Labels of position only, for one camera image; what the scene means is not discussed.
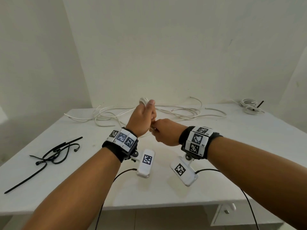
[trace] drawer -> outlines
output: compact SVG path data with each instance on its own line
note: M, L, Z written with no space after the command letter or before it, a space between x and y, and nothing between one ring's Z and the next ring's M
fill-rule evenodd
M283 221L273 215L267 209L263 208L254 200L250 200L256 220L258 224L282 223ZM204 206L211 226L221 225L240 225L240 224L255 224L253 214L247 201L237 201L234 203L236 210L232 210L228 204L216 206L215 214L213 214L214 206Z

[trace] white cable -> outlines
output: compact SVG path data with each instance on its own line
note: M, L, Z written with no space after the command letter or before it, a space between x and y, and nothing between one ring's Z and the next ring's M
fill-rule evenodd
M196 119L198 117L204 117L204 116L217 116L217 117L226 117L227 116L227 114L224 111L221 111L221 110L218 110L218 109L214 109L214 108L205 108L205 109L206 110L218 111L218 112L223 113L223 115L217 115L217 114L201 115L200 109L203 106L201 100L199 100L197 98L194 98L194 97L190 97L190 98L198 100L200 102L201 106L199 108L186 108L186 107L180 107L180 106L177 106L177 105L155 105L155 107L156 107L156 110L158 110L160 112L163 112L163 113L166 113L166 114L171 114L171 115L179 118L179 119L174 120L175 122L182 121L182 120L194 120L194 119ZM143 103L146 106L148 101L149 100L147 98L141 97L140 100L139 100L139 103ZM126 124L121 122L118 119L118 117L120 117L120 116L122 116L122 115L124 115L124 114L126 114L126 113L128 113L130 111L133 111L135 109L135 107L113 107L113 106L108 106L108 107L101 108L97 112L97 110L98 110L98 108L100 106L101 105L99 105L93 111L93 117L92 118L88 118L88 119L76 118L76 117L70 116L68 114L64 114L64 115L66 115L68 118L70 118L72 120L75 120L75 121L78 121L78 122L88 122L90 120L94 120L95 124L97 126L99 126L99 127L114 127L115 125L101 125L97 121L107 121L107 120L115 119L119 123L119 125L121 127L123 127L123 126L126 126ZM173 109L172 111L168 111L168 110L162 109L161 107L174 107L175 109ZM110 110L119 110L119 109L125 109L125 111L119 113L118 115L115 115L114 113L110 112ZM178 110L188 111L192 115L183 115L183 114L175 113Z
M249 115L258 115L260 112L265 113L262 109L256 107L258 106L258 102L254 99L242 99L239 103L234 100L232 101L243 107L243 111Z

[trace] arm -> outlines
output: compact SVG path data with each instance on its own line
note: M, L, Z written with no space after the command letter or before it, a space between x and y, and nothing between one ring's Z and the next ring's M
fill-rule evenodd
M168 119L152 127L157 141L169 146L179 145L187 128ZM306 167L224 137L212 141L208 161L270 212L297 229L306 229Z
M154 102L146 107L140 104L126 128L139 137L155 117ZM23 230L87 229L104 203L120 165L109 149L99 150L44 199Z

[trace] forearm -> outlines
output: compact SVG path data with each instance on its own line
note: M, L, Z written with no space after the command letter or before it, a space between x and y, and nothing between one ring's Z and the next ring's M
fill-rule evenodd
M87 229L120 165L111 151L102 148L45 198L23 229Z
M306 228L307 168L224 137L212 141L208 160L260 205L297 229Z

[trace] wristband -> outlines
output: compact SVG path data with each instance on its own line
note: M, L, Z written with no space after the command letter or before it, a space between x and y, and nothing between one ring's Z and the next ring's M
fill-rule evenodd
M213 139L223 137L208 127L188 127L179 137L181 150L194 159L207 159L209 145Z
M137 149L138 138L133 131L120 128L114 129L102 147L108 148L114 155L123 162L124 159L129 159L131 154Z

